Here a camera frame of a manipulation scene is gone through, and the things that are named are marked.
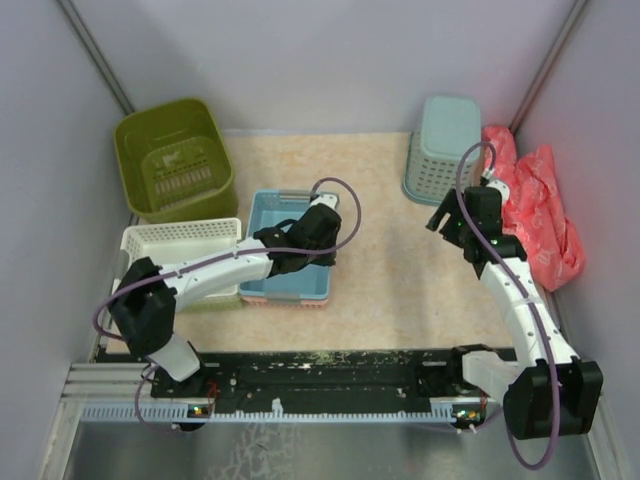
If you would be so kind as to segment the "blue shallow plastic tray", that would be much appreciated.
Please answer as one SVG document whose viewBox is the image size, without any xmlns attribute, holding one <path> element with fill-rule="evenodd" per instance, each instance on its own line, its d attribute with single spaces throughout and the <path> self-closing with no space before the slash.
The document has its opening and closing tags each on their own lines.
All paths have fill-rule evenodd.
<svg viewBox="0 0 640 480">
<path fill-rule="evenodd" d="M 257 236 L 277 251 L 269 255 L 274 272 L 268 278 L 239 286 L 245 302 L 324 307 L 329 299 L 330 267 L 335 264 L 336 253 L 316 252 L 337 244 L 341 227 L 338 201 L 339 197 L 331 193 L 259 190 L 254 194 L 246 236 Z"/>
</svg>

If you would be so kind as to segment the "pink shallow plastic tray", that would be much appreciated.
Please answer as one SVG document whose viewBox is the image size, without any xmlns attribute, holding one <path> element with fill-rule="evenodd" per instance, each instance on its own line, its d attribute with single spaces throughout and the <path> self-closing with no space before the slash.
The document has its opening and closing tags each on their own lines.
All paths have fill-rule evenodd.
<svg viewBox="0 0 640 480">
<path fill-rule="evenodd" d="M 258 296 L 242 296 L 242 300 L 252 307 L 275 307 L 275 308 L 296 308 L 296 309 L 324 309 L 328 304 L 328 299 L 308 300 L 300 298 L 266 298 Z"/>
</svg>

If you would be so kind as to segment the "large teal perforated basket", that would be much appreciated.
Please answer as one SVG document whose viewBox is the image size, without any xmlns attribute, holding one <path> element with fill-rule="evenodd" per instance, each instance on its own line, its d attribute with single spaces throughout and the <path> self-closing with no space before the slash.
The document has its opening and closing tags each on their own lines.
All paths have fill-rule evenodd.
<svg viewBox="0 0 640 480">
<path fill-rule="evenodd" d="M 481 110 L 467 97 L 432 95 L 409 137 L 402 188 L 411 201 L 437 205 L 455 186 L 469 147 L 481 140 Z"/>
</svg>

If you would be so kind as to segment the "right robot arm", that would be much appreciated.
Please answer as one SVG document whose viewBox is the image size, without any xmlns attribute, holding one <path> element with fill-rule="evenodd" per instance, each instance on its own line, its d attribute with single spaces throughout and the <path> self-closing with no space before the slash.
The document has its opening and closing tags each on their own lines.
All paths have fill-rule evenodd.
<svg viewBox="0 0 640 480">
<path fill-rule="evenodd" d="M 457 347 L 446 372 L 461 396 L 476 388 L 498 401 L 509 432 L 518 440 L 590 431 L 603 386 L 594 361 L 583 360 L 554 324 L 532 278 L 526 252 L 502 228 L 502 195 L 496 188 L 450 189 L 427 229 L 463 251 L 491 293 L 511 336 L 516 365 L 484 345 Z"/>
</svg>

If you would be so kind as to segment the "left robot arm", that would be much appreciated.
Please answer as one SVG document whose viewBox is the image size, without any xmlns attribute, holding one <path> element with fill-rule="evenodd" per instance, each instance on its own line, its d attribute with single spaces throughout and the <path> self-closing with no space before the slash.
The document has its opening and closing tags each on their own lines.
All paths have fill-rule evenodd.
<svg viewBox="0 0 640 480">
<path fill-rule="evenodd" d="M 131 354 L 164 370 L 184 395 L 197 396 L 208 373 L 194 347 L 174 332 L 175 315 L 234 285 L 331 266 L 341 223 L 334 208 L 317 203 L 300 219 L 263 228 L 217 254 L 167 266 L 141 258 L 107 301 L 108 311 Z"/>
</svg>

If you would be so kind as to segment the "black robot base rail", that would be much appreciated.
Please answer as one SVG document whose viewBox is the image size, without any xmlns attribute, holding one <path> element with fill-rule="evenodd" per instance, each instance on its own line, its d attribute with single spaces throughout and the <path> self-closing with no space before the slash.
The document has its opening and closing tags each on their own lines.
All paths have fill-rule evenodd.
<svg viewBox="0 0 640 480">
<path fill-rule="evenodd" d="M 456 420 L 476 421 L 490 401 L 454 382 L 447 349 L 206 353 L 184 382 L 157 371 L 143 401 L 197 404 L 196 416 L 266 412 L 278 399 L 286 413 L 430 412 L 450 403 Z"/>
</svg>

